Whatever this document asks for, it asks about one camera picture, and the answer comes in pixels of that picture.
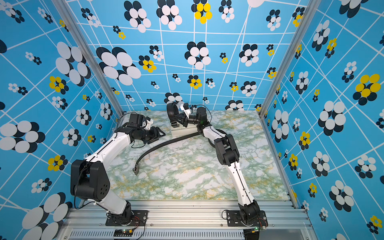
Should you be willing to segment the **long black leather belt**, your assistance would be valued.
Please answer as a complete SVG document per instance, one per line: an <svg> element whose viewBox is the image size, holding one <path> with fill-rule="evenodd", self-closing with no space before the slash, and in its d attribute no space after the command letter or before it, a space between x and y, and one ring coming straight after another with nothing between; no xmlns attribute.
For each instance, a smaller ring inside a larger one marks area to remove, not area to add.
<svg viewBox="0 0 384 240"><path fill-rule="evenodd" d="M169 117L169 120L171 122L171 125L176 125L178 124L176 120L174 119L175 114L178 114L179 112L179 107L176 103L168 103L167 104L167 114Z"/></svg>

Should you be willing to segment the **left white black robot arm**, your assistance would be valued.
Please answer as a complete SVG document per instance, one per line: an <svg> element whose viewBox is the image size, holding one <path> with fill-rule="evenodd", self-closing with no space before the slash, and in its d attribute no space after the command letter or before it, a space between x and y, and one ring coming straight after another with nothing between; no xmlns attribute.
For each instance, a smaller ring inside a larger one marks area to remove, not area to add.
<svg viewBox="0 0 384 240"><path fill-rule="evenodd" d="M105 209L108 219L115 224L128 225L134 219L131 204L111 190L107 168L135 140L151 144L165 135L159 127L153 126L151 118L132 113L129 120L118 127L96 152L72 163L71 194Z"/></svg>

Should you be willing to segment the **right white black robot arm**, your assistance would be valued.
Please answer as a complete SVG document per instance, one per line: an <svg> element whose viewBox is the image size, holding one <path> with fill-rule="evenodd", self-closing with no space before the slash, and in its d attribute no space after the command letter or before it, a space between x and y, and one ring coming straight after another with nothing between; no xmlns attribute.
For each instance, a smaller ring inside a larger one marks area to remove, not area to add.
<svg viewBox="0 0 384 240"><path fill-rule="evenodd" d="M234 137L213 127L207 119L207 109L205 107L197 108L196 114L192 114L188 104L178 106L175 103L170 103L167 104L167 114L173 128L178 126L187 128L189 125L194 125L196 129L193 133L174 139L174 142L202 135L213 144L219 163L227 168L235 186L243 223L247 226L261 224L264 216L243 176L240 165L240 152Z"/></svg>

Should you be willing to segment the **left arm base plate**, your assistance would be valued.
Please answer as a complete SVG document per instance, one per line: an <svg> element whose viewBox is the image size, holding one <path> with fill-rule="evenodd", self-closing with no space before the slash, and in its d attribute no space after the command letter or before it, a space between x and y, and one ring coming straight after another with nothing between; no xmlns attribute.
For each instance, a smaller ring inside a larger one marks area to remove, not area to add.
<svg viewBox="0 0 384 240"><path fill-rule="evenodd" d="M148 220L148 210L133 210L121 215L111 214L107 212L106 226L125 227L125 226L145 226Z"/></svg>

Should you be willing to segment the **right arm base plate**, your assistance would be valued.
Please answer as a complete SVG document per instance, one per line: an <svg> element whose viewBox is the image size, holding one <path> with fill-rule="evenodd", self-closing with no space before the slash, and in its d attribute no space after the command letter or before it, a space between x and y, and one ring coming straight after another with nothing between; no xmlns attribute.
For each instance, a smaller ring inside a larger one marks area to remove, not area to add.
<svg viewBox="0 0 384 240"><path fill-rule="evenodd" d="M252 227L260 229L266 229L268 227L268 220L265 211L260 211L259 217L251 224L246 224L240 215L240 211L224 210L222 213L226 213L225 219L228 227Z"/></svg>

